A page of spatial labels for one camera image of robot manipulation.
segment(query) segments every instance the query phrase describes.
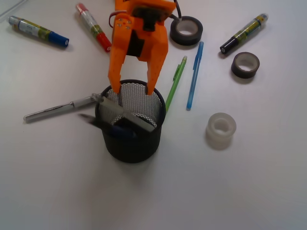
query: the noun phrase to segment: pen holder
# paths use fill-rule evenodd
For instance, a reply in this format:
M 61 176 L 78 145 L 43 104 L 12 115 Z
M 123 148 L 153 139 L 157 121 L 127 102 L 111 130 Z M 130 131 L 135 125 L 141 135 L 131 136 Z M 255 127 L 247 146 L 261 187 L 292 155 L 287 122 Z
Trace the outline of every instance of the pen holder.
M 131 139 L 116 138 L 102 130 L 106 148 L 116 159 L 127 163 L 138 163 L 151 157 L 159 147 L 161 128 L 166 115 L 163 97 L 157 89 L 152 95 L 146 94 L 146 83 L 141 80 L 120 81 L 120 93 L 107 87 L 101 96 L 114 101 L 132 114 L 154 126 L 147 135 Z M 116 125 L 123 117 L 115 115 L 111 110 L 96 105 L 97 119 Z

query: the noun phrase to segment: blue ballpoint pen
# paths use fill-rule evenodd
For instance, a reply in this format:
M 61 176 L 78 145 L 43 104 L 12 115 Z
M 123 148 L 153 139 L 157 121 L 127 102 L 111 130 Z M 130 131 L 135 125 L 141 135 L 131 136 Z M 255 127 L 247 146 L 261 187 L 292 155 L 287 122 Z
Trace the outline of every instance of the blue ballpoint pen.
M 193 78 L 192 78 L 192 83 L 191 83 L 191 88 L 190 88 L 190 93 L 189 93 L 189 98 L 188 98 L 188 104 L 187 104 L 188 111 L 191 110 L 191 107 L 192 107 L 193 96 L 194 96 L 194 91 L 195 91 L 195 86 L 196 86 L 197 75 L 198 75 L 198 69 L 200 67 L 200 62 L 201 62 L 202 49 L 203 49 L 203 42 L 200 42 L 200 45 L 198 46 L 197 55 L 195 57 L 194 66 L 193 66 L 194 73 L 193 73 Z

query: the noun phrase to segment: green mechanical pencil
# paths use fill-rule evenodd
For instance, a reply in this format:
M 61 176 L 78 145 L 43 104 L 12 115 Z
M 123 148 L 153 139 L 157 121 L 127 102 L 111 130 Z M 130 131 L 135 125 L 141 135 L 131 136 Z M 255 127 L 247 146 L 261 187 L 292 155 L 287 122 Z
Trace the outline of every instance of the green mechanical pencil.
M 184 66 L 186 65 L 187 59 L 188 59 L 187 56 L 184 56 L 184 57 L 183 57 L 181 64 L 178 65 L 178 67 L 177 67 L 177 69 L 176 69 L 176 72 L 175 72 L 175 74 L 174 74 L 174 78 L 173 78 L 173 81 L 174 81 L 174 82 L 173 82 L 171 91 L 169 92 L 168 97 L 167 97 L 167 100 L 166 100 L 166 103 L 165 103 L 166 112 L 168 111 L 169 106 L 170 106 L 170 104 L 171 104 L 171 102 L 172 102 L 172 99 L 173 99 L 173 97 L 174 97 L 176 88 L 177 88 L 177 86 L 178 86 L 178 83 L 179 83 L 181 74 L 182 74 L 182 72 L 183 72 Z

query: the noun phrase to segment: black electrical tape roll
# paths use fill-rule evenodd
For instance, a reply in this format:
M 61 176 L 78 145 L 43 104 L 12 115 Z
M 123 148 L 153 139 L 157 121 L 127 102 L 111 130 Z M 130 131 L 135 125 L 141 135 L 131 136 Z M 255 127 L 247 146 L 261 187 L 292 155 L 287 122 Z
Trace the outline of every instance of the black electrical tape roll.
M 251 70 L 241 69 L 240 65 L 250 66 Z M 255 76 L 259 66 L 260 61 L 256 57 L 256 55 L 248 52 L 243 52 L 235 56 L 234 61 L 231 65 L 231 70 L 239 78 L 248 79 Z
M 182 34 L 180 31 L 188 30 L 192 34 Z M 191 46 L 198 43 L 201 39 L 202 24 L 196 18 L 183 16 L 181 21 L 174 20 L 171 24 L 171 39 L 179 45 Z

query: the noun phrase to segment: black wire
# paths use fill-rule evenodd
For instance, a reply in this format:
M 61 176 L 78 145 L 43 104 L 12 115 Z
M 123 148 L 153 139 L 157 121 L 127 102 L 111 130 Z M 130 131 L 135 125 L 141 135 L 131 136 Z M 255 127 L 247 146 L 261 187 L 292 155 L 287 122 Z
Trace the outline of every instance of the black wire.
M 179 7 L 179 4 L 177 2 L 177 0 L 174 0 L 174 3 L 176 3 L 176 8 L 177 8 L 177 12 L 178 12 L 178 17 L 176 17 L 175 15 L 171 14 L 169 17 L 174 19 L 174 20 L 178 20 L 179 18 L 181 18 L 181 10 Z
M 180 10 L 178 1 L 177 1 L 177 0 L 174 0 L 174 3 L 176 3 L 176 8 L 177 8 L 177 12 L 178 12 L 178 18 L 181 18 L 181 10 Z

